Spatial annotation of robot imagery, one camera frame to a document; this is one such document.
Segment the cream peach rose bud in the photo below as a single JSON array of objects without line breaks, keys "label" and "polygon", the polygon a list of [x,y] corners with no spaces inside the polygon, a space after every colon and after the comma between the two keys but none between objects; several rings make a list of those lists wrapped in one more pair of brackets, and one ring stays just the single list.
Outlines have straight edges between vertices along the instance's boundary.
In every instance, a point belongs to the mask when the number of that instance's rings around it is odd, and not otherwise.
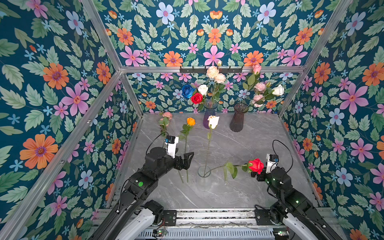
[{"label": "cream peach rose bud", "polygon": [[204,177],[207,174],[207,165],[208,165],[208,156],[209,156],[209,151],[210,151],[210,145],[212,142],[213,138],[213,130],[218,126],[220,117],[218,116],[209,116],[208,117],[208,124],[209,124],[209,132],[208,132],[208,146],[207,146],[207,154],[206,154],[206,160],[205,160],[205,165],[204,165]]}]

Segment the blue artificial rose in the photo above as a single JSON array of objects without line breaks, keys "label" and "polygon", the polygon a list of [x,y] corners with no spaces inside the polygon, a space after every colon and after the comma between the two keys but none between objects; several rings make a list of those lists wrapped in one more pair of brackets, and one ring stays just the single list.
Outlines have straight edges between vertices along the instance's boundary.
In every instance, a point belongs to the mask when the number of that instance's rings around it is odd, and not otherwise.
[{"label": "blue artificial rose", "polygon": [[193,88],[191,85],[184,85],[182,87],[182,96],[185,99],[190,99],[194,95],[194,92],[195,88]]}]

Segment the orange artificial flower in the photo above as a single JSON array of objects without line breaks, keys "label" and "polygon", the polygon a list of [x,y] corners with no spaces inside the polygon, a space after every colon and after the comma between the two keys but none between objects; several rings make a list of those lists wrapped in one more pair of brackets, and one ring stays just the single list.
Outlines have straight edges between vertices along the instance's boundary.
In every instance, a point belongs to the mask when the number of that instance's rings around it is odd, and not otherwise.
[{"label": "orange artificial flower", "polygon": [[184,148],[185,153],[187,152],[187,142],[188,142],[189,133],[193,129],[195,124],[196,124],[195,119],[189,117],[187,118],[187,123],[183,125],[183,129],[180,131],[181,133],[180,138],[185,141],[185,148]]}]

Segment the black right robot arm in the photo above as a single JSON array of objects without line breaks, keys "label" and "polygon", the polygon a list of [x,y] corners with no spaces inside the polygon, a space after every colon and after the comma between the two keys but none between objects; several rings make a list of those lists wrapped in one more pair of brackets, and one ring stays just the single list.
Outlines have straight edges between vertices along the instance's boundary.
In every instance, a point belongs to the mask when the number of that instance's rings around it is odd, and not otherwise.
[{"label": "black right robot arm", "polygon": [[267,190],[277,201],[269,209],[270,221],[285,225],[302,240],[340,240],[337,232],[324,220],[311,201],[292,185],[284,168],[270,172],[264,168],[251,177],[267,184]]}]

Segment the purple blue glass vase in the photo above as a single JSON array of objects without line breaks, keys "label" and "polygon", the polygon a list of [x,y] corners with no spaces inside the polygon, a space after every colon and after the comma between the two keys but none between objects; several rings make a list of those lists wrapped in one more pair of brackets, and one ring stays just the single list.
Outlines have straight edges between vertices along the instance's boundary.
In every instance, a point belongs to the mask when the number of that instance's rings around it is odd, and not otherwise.
[{"label": "purple blue glass vase", "polygon": [[208,117],[211,115],[216,116],[217,106],[218,106],[218,104],[212,100],[207,100],[204,103],[205,114],[204,114],[204,119],[203,119],[203,125],[206,129],[209,129]]}]

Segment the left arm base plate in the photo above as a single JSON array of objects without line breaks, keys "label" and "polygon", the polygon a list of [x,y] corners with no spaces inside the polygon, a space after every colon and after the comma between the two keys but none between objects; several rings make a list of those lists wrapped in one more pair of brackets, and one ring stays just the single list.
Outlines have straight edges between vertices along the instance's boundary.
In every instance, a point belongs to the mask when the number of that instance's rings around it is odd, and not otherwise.
[{"label": "left arm base plate", "polygon": [[155,219],[152,223],[151,227],[159,227],[159,226],[176,226],[177,222],[177,210],[162,210],[153,212]]}]

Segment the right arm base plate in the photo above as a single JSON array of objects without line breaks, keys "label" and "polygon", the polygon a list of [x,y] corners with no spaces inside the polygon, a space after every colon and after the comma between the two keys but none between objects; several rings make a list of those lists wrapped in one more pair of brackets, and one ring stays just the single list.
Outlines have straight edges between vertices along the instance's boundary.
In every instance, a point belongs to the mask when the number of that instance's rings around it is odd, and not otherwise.
[{"label": "right arm base plate", "polygon": [[276,208],[267,209],[260,205],[255,205],[255,219],[259,226],[267,225],[282,225],[284,214],[278,211]]}]

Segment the pink carnation top flower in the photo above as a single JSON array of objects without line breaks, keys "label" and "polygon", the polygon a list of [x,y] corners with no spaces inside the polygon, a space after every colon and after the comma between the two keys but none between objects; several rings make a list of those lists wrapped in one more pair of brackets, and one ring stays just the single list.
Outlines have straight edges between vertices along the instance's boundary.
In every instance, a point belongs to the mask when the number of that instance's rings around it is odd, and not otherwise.
[{"label": "pink carnation top flower", "polygon": [[162,118],[159,120],[161,134],[164,137],[167,135],[167,127],[169,126],[172,118],[173,118],[172,113],[165,112],[165,113],[162,113]]}]

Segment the light pink peony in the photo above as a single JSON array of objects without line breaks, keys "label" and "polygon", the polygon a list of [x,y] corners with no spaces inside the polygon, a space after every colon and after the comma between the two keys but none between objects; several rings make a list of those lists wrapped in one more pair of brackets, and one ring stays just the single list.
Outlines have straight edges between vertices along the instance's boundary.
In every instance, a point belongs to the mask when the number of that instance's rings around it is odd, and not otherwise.
[{"label": "light pink peony", "polygon": [[251,98],[250,103],[247,105],[254,106],[256,108],[262,107],[266,101],[267,95],[270,93],[271,83],[270,82],[258,82],[254,85],[248,86],[248,92],[254,91],[254,96]]}]

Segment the clear glass vase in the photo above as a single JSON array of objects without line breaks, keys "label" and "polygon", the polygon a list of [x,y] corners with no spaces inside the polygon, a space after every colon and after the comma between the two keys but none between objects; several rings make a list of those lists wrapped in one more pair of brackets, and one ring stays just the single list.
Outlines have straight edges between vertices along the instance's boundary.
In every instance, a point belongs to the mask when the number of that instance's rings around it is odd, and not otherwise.
[{"label": "clear glass vase", "polygon": [[207,192],[213,184],[212,169],[209,166],[201,165],[198,168],[197,188],[202,192]]}]

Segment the dark smoky glass vase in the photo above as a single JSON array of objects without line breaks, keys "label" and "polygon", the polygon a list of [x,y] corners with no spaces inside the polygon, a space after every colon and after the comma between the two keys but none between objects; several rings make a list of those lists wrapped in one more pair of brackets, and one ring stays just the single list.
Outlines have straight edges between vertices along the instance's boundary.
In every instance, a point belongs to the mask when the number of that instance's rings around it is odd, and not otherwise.
[{"label": "dark smoky glass vase", "polygon": [[230,122],[230,129],[233,132],[240,132],[244,127],[245,113],[248,112],[248,106],[243,103],[236,104],[234,107],[235,113]]}]

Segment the cream pink peony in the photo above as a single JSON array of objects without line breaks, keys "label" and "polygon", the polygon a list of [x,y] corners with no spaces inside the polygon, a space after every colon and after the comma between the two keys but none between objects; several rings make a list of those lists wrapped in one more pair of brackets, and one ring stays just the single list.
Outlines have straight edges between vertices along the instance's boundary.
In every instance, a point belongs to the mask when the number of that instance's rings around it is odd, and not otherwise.
[{"label": "cream pink peony", "polygon": [[206,76],[210,79],[213,79],[214,86],[212,91],[212,101],[218,102],[220,99],[220,94],[222,90],[225,88],[225,83],[227,82],[227,78],[224,74],[219,73],[218,71],[208,71]]}]

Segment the small pink rose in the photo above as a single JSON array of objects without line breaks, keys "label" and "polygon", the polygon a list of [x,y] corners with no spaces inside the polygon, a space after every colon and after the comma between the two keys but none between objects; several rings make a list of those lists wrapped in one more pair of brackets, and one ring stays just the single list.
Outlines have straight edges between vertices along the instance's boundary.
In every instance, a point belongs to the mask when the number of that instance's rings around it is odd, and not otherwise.
[{"label": "small pink rose", "polygon": [[261,65],[253,65],[252,73],[246,78],[243,83],[243,88],[246,90],[246,98],[251,98],[251,93],[258,94],[260,90],[257,89],[257,84],[260,83],[260,75],[261,75],[262,66]]}]

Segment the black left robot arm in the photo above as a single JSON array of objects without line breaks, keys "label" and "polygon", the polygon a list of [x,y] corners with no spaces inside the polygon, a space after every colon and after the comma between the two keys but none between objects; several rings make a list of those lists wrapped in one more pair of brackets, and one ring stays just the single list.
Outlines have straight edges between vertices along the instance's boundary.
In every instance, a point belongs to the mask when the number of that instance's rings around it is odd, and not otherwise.
[{"label": "black left robot arm", "polygon": [[126,181],[118,203],[97,230],[91,234],[90,239],[115,240],[136,209],[157,188],[159,179],[172,169],[189,169],[194,154],[190,152],[183,157],[171,157],[165,148],[151,149],[145,156],[143,167]]}]

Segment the red artificial rose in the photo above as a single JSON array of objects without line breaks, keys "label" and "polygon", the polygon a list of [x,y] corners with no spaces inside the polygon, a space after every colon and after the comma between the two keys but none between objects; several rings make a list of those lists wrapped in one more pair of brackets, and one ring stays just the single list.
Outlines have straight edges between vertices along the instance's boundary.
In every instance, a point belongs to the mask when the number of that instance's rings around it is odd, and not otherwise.
[{"label": "red artificial rose", "polygon": [[202,94],[200,93],[195,93],[192,97],[191,97],[191,101],[193,104],[195,105],[199,105],[203,102],[204,100],[204,97]]}]

